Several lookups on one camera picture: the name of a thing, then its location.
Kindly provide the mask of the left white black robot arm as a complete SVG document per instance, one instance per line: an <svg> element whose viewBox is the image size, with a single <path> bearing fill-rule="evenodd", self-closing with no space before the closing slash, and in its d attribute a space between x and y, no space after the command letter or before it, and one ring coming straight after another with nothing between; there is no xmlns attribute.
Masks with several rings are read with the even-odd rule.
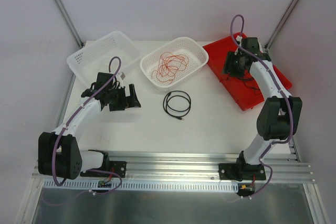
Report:
<svg viewBox="0 0 336 224"><path fill-rule="evenodd" d="M96 81L81 94L77 108L66 122L52 132L41 133L38 139L39 173L70 180L78 176L102 177L109 172L124 177L106 151L81 151L78 142L93 118L105 107L111 112L140 108L134 84L129 85L129 92L127 95L115 75L98 73Z"/></svg>

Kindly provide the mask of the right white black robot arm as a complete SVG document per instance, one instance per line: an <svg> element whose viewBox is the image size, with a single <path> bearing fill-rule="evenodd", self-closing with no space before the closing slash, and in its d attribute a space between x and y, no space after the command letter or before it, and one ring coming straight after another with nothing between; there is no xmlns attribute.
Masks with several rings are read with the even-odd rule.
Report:
<svg viewBox="0 0 336 224"><path fill-rule="evenodd" d="M276 75L270 56L261 52L258 39L236 36L237 49L227 54L223 72L242 78L249 73L259 86L264 105L257 118L257 135L252 143L241 151L236 163L225 170L236 180L260 175L266 154L277 144L288 143L296 133L302 100L293 97Z"/></svg>

